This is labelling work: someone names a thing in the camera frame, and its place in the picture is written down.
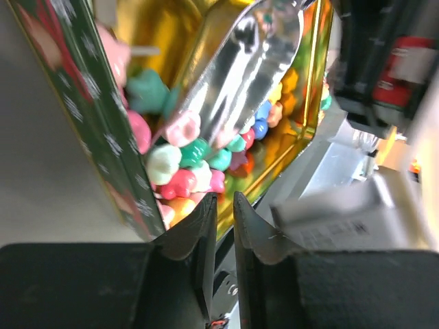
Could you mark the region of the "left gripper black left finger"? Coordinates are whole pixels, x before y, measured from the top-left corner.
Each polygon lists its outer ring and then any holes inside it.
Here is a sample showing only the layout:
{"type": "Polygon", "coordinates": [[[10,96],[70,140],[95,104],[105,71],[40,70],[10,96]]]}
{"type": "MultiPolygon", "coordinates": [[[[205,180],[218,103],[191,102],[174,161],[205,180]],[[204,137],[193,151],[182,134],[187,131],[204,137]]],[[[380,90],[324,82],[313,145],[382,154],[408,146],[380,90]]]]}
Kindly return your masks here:
{"type": "Polygon", "coordinates": [[[204,328],[211,319],[217,197],[149,243],[1,248],[2,328],[204,328]]]}

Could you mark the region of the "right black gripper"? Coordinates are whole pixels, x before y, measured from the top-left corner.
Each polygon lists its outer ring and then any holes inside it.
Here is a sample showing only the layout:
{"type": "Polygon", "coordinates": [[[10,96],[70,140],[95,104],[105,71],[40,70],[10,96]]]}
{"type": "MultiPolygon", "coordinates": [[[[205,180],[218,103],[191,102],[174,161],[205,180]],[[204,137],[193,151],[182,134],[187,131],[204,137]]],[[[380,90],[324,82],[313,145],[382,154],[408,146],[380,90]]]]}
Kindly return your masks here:
{"type": "Polygon", "coordinates": [[[341,40],[334,96],[350,125],[406,130],[438,68],[437,1],[335,1],[341,40]]]}

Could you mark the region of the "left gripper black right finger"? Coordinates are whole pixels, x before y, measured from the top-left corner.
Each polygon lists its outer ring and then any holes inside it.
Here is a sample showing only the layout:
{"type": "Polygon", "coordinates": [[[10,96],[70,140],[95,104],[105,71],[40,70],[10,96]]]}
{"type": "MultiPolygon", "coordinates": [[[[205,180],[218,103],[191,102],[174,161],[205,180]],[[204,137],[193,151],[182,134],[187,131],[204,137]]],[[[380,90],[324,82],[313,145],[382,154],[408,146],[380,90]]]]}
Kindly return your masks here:
{"type": "Polygon", "coordinates": [[[307,250],[233,200],[242,328],[437,328],[438,254],[307,250]]]}

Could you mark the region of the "silver metal scoop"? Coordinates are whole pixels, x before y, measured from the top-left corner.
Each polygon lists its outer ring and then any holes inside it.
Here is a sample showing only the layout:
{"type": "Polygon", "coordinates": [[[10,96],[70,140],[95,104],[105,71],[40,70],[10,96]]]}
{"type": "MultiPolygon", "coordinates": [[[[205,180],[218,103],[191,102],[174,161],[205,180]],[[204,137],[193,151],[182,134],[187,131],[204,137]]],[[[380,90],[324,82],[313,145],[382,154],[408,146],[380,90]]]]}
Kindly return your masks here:
{"type": "Polygon", "coordinates": [[[218,1],[172,94],[157,137],[221,149],[250,121],[293,64],[311,1],[218,1]]]}

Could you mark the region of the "gold tin of star candies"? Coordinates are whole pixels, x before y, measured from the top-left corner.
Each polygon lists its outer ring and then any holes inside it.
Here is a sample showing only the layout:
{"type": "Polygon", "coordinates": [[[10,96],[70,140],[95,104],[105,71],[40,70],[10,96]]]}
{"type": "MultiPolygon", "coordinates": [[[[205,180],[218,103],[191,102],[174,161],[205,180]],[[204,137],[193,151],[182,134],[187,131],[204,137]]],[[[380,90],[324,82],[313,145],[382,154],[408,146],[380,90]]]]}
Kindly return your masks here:
{"type": "Polygon", "coordinates": [[[1,242],[150,241],[311,143],[333,8],[2,1],[1,242]]]}

